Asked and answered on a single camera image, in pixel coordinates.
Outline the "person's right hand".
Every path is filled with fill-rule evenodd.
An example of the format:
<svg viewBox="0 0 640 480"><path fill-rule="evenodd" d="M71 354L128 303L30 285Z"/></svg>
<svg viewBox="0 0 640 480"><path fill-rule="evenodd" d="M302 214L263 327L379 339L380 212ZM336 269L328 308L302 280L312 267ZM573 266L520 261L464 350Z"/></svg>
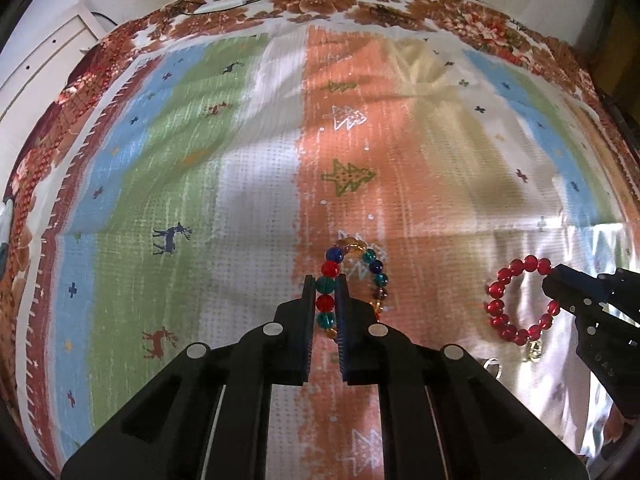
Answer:
<svg viewBox="0 0 640 480"><path fill-rule="evenodd" d="M600 456L604 460L608 460L623 444L635 423L634 420L626 419L615 404L612 405L603 428L604 441Z"/></svg>

